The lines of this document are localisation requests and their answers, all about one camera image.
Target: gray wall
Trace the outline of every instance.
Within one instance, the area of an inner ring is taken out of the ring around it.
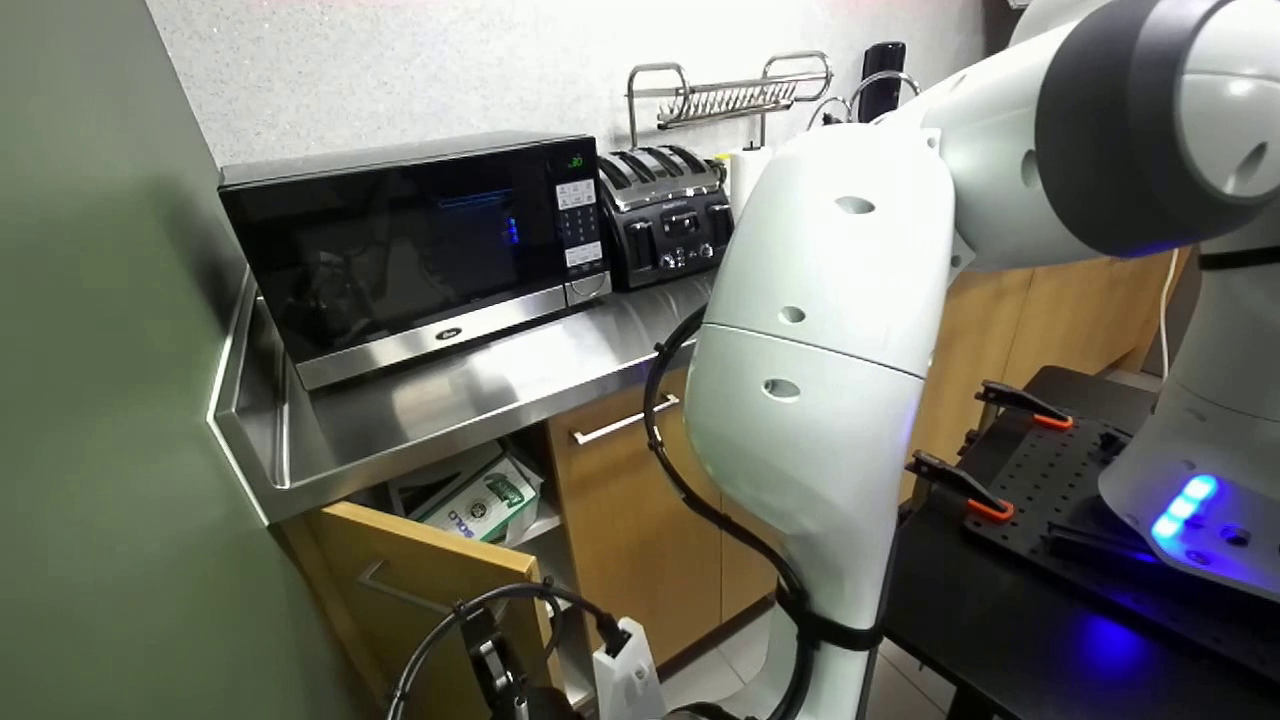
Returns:
[[[1003,0],[151,0],[221,164],[414,145],[464,130],[624,135],[630,65],[681,58],[687,78],[759,75],[824,49],[835,87],[870,39],[909,39],[918,84],[982,51]],[[770,117],[804,130],[813,106]],[[743,149],[743,122],[675,130]]]
[[[2,0],[0,94],[0,716],[355,716],[204,423],[230,242],[144,0]]]

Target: blue light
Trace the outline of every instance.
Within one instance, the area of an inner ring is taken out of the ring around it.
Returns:
[[[1155,541],[1173,541],[1177,530],[1183,530],[1183,525],[1177,514],[1161,514],[1153,528]]]
[[[1203,503],[1208,494],[1216,494],[1216,474],[1192,474],[1183,500]]]
[[[1196,509],[1200,509],[1200,503],[1192,503],[1192,500],[1183,500],[1183,494],[1180,494],[1180,500],[1173,500],[1173,503],[1166,503],[1166,513],[1162,513],[1162,514],[1173,514],[1173,518],[1186,518],[1186,514],[1196,514]]]

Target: white wall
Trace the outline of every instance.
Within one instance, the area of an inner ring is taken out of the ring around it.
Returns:
[[[630,65],[759,75],[824,49],[835,87],[870,39],[909,39],[918,84],[978,55],[982,0],[149,0],[221,164],[414,145],[464,130],[624,139]],[[790,135],[813,106],[770,117]],[[746,122],[669,130],[739,149]]]

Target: black cable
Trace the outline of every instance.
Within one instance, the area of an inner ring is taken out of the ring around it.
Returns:
[[[801,580],[801,573],[770,549],[762,543],[757,530],[746,530],[743,525],[736,525],[733,514],[722,514],[721,509],[710,509],[705,494],[697,494],[687,486],[687,478],[681,474],[681,468],[671,462],[663,437],[656,428],[656,393],[660,381],[669,375],[675,350],[697,337],[697,329],[705,325],[705,308],[697,308],[692,314],[683,314],[683,325],[671,329],[671,337],[656,349],[656,360],[645,375],[645,437],[646,437],[646,452],[656,457],[656,462],[663,468],[663,474],[671,478],[675,494],[710,528],[721,528],[722,537],[739,541],[743,549],[751,549],[757,555],[762,555],[774,576],[782,580],[782,589],[790,591],[797,607],[808,611],[808,589]],[[808,694],[808,678],[813,678],[813,663],[816,663],[816,649],[819,641],[801,624],[797,637],[797,663],[790,663],[790,678],[779,694],[779,703],[770,707],[770,720],[790,720],[804,707]]]
[[[431,649],[438,644],[438,637],[461,624],[461,616],[467,616],[467,611],[475,611],[475,607],[488,607],[488,605],[501,605],[501,599],[513,599],[513,597],[537,597],[537,599],[549,599],[549,605],[564,599],[564,605],[571,605],[571,607],[584,607],[584,611],[594,616],[594,629],[600,629],[600,637],[602,637],[602,644],[608,644],[613,652],[624,644],[624,629],[617,624],[617,616],[602,611],[602,607],[594,607],[592,599],[584,599],[584,597],[576,597],[576,591],[564,591],[564,589],[554,589],[554,584],[501,584],[501,589],[491,589],[491,591],[481,591],[481,597],[464,599],[452,616],[444,616],[444,620],[408,652],[408,660],[402,660],[402,668],[399,668],[399,678],[395,678],[395,690],[390,690],[390,699],[389,699],[389,716],[385,716],[385,720],[399,720],[399,716],[402,716],[402,703],[408,703],[408,694],[411,694],[414,674],[424,672],[424,663],[427,663]]]

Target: toaster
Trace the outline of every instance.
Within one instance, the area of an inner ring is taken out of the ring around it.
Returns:
[[[646,288],[721,264],[733,206],[710,164],[660,145],[600,157],[594,178],[613,288]]]

